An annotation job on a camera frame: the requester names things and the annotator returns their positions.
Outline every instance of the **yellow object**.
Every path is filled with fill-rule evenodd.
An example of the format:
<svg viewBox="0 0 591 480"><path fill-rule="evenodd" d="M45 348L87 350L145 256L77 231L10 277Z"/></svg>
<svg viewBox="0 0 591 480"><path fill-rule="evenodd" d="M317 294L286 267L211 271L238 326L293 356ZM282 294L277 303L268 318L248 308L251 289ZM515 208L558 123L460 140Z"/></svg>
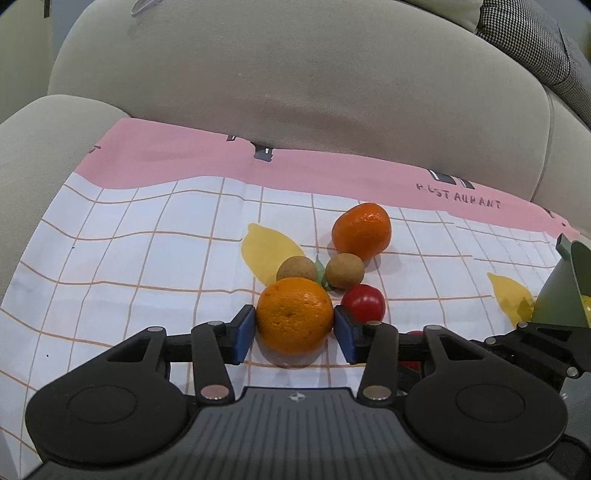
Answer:
<svg viewBox="0 0 591 480"><path fill-rule="evenodd" d="M591 328L591 297L588 297L587 295L581 295L581 302L583 302L583 310L585 310L587 324Z"/></svg>
<svg viewBox="0 0 591 480"><path fill-rule="evenodd" d="M254 276L264 285L271 285L281 264L289 257L304 256L291 238L257 223L248 225L242 241L242 258Z"/></svg>
<svg viewBox="0 0 591 480"><path fill-rule="evenodd" d="M530 291L508 277L487 273L501 310L516 327L519 322L529 322L534 311L534 299Z"/></svg>

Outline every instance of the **red cherry tomato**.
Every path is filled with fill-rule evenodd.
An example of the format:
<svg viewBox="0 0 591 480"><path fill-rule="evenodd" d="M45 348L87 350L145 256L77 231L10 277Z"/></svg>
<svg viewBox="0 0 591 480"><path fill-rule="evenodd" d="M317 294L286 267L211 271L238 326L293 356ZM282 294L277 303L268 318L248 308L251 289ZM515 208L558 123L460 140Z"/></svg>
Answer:
<svg viewBox="0 0 591 480"><path fill-rule="evenodd" d="M422 335L422 330L413 330L412 332L408 332L411 335ZM400 365L411 368L412 370L416 370L417 372L421 371L421 362L398 362Z"/></svg>
<svg viewBox="0 0 591 480"><path fill-rule="evenodd" d="M362 323L372 320L381 322L386 314L384 296L377 288L369 285L355 285L345 293L340 304Z"/></svg>

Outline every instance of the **pink border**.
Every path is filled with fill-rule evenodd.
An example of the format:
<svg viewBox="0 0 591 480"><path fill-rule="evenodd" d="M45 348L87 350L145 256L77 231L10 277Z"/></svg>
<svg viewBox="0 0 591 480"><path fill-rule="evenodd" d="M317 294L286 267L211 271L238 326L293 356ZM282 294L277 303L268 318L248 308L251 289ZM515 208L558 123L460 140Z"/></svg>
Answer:
<svg viewBox="0 0 591 480"><path fill-rule="evenodd" d="M358 155L274 150L268 163L250 142L176 125L122 119L83 159L76 173L106 189L130 189L198 176L230 177L279 190L442 210L451 215L557 237L579 237L569 223L533 203L473 184L436 181L418 167Z"/></svg>

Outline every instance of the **sofa armrest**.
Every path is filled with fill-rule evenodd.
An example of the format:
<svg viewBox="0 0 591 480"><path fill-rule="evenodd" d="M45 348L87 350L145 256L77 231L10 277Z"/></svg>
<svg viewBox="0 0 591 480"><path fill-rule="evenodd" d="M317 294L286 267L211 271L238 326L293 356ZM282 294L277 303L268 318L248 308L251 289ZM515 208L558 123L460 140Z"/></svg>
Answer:
<svg viewBox="0 0 591 480"><path fill-rule="evenodd" d="M0 301L53 197L92 145L126 117L107 103L51 95L0 124Z"/></svg>

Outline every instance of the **green leaf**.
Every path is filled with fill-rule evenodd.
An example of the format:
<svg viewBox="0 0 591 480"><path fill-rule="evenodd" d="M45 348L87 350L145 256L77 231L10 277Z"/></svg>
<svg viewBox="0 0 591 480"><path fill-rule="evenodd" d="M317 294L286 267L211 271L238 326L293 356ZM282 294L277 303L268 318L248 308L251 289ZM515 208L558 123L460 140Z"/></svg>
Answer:
<svg viewBox="0 0 591 480"><path fill-rule="evenodd" d="M316 271L318 272L318 275L316 277L316 282L326 291L331 291L332 287L330 285L328 285L327 281L324 279L324 265L322 264L322 262L320 261L320 259L318 258L318 255L316 255L316 261L314 262L314 265L316 265Z"/></svg>

